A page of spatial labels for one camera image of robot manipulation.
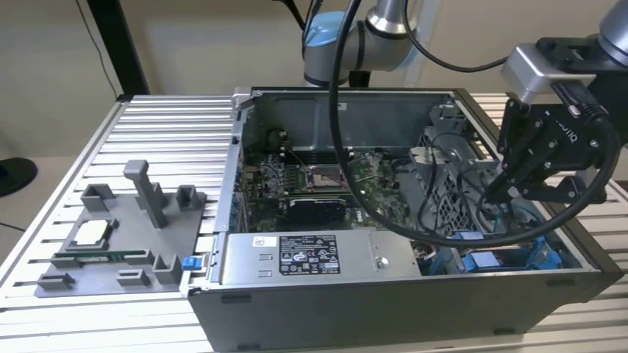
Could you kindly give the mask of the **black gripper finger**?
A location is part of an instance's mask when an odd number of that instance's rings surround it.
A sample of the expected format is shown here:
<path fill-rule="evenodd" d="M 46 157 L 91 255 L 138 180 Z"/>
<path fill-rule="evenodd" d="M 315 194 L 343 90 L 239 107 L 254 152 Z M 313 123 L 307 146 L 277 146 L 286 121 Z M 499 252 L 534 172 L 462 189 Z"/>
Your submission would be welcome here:
<path fill-rule="evenodd" d="M 517 188 L 527 200 L 574 204 L 589 190 L 597 174 L 594 167 L 575 171 L 542 168 L 534 170 Z"/>
<path fill-rule="evenodd" d="M 531 140 L 543 127 L 533 114 L 533 106 L 519 99 L 510 99 L 505 110 L 505 118 L 498 140 L 498 152 L 502 154 L 502 172 L 489 186 L 490 201 L 510 201 L 509 191 L 519 189 L 529 179 L 534 167 L 527 166 L 531 156 L 529 148 Z"/>

